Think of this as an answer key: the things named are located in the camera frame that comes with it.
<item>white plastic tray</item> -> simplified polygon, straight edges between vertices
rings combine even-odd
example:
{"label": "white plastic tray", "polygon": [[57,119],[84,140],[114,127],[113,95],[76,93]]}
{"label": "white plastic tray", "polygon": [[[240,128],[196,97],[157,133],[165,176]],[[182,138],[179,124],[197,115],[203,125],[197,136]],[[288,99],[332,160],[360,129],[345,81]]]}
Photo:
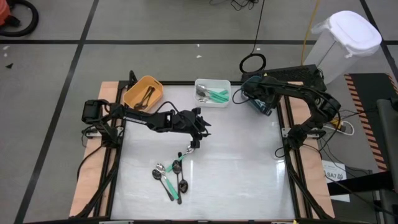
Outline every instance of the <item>white plastic tray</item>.
{"label": "white plastic tray", "polygon": [[[196,85],[204,85],[209,90],[213,90],[216,92],[221,92],[223,90],[228,90],[229,100],[225,103],[216,103],[213,100],[208,100],[206,103],[199,102],[199,96],[197,95]],[[231,83],[228,80],[211,80],[199,78],[195,81],[195,86],[193,88],[193,98],[195,99],[195,104],[197,106],[207,106],[207,107],[216,107],[216,108],[224,108],[228,106],[228,103],[231,101]]]}

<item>orange vacuum cleaner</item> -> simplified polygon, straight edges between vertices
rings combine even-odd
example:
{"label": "orange vacuum cleaner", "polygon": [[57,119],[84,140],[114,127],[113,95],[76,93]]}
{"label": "orange vacuum cleaner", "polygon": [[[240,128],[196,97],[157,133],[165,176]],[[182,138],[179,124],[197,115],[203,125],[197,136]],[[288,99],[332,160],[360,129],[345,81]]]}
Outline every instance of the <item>orange vacuum cleaner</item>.
{"label": "orange vacuum cleaner", "polygon": [[[30,9],[32,12],[32,21],[23,30],[19,31],[4,31],[6,26],[19,27],[21,22],[19,19],[11,14],[11,9],[14,8],[16,4],[21,4]],[[0,0],[0,35],[6,37],[22,37],[23,35],[30,34],[36,29],[39,23],[39,13],[33,4],[26,0]]]}

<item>orange-black striped tape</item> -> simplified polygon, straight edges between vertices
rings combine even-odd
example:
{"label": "orange-black striped tape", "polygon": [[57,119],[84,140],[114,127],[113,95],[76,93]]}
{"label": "orange-black striped tape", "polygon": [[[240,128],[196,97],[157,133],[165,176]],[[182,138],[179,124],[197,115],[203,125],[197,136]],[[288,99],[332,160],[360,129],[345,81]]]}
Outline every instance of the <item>orange-black striped tape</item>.
{"label": "orange-black striped tape", "polygon": [[398,94],[398,88],[396,86],[396,84],[394,83],[394,80],[392,79],[392,77],[390,76],[390,74],[386,74],[388,76],[388,78],[390,79],[390,82],[392,84],[392,87],[394,88],[394,90],[396,91],[396,93]]}
{"label": "orange-black striped tape", "polygon": [[[345,77],[346,83],[348,85],[348,90],[351,93],[351,97],[353,98],[356,111],[364,112],[365,110],[362,106],[362,102],[361,102],[361,99],[359,98],[358,92],[355,89],[353,79],[350,77],[350,75],[345,75],[344,77]],[[393,83],[393,86],[394,86],[394,81],[392,80],[392,78],[390,76],[389,76],[389,78],[391,80],[391,83]],[[376,142],[376,138],[373,135],[372,127],[369,124],[369,120],[366,117],[366,113],[359,114],[359,120],[361,121],[366,138],[368,139],[368,143],[371,147],[373,157],[374,157],[374,160],[376,161],[377,167],[379,168],[379,170],[381,172],[387,171],[386,163],[384,162],[381,151],[379,149],[379,145]]]}

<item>white lid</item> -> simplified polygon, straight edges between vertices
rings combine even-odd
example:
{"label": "white lid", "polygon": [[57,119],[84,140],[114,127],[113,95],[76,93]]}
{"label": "white lid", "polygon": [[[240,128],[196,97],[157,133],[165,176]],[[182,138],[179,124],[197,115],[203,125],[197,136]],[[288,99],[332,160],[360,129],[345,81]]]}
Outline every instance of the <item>white lid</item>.
{"label": "white lid", "polygon": [[351,11],[333,14],[329,30],[353,55],[373,54],[381,43],[380,33],[362,16]]}

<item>white plastic container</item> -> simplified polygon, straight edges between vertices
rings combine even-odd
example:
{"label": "white plastic container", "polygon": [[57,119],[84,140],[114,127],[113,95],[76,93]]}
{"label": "white plastic container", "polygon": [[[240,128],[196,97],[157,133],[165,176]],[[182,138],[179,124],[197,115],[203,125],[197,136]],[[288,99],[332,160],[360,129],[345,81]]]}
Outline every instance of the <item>white plastic container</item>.
{"label": "white plastic container", "polygon": [[[223,90],[228,91],[228,102],[225,103],[216,103],[213,100],[208,100],[206,103],[199,102],[198,99],[200,96],[197,95],[197,85],[204,85],[207,89],[213,90],[216,92],[221,92]],[[215,107],[215,108],[224,108],[227,107],[228,103],[231,101],[231,83],[228,80],[210,80],[199,78],[195,81],[195,86],[193,88],[193,99],[195,100],[195,104],[199,107],[207,106],[207,107]]]}
{"label": "white plastic container", "polygon": [[333,14],[315,25],[311,32],[322,33],[304,65],[315,64],[323,71],[325,84],[345,73],[361,57],[374,54],[380,46],[380,33],[362,16],[351,11]]}

